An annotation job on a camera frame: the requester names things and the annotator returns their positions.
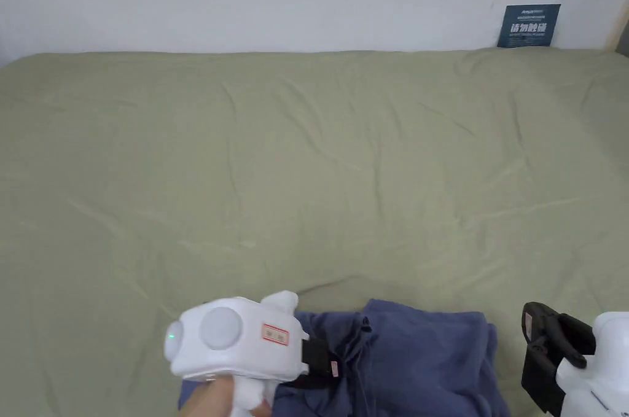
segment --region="bed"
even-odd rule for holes
[[[299,293],[479,310],[514,416],[522,306],[629,307],[629,59],[43,54],[0,70],[0,413],[175,414],[167,323]]]

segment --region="red label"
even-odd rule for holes
[[[272,341],[273,343],[279,343],[284,346],[288,346],[288,331],[278,329],[269,324],[262,325],[262,338],[264,340]]]

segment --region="blue cloth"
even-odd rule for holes
[[[496,385],[496,328],[481,313],[427,313],[371,300],[361,313],[296,313],[342,358],[335,389],[280,386],[273,417],[508,417]],[[184,382],[179,407],[195,383]]]

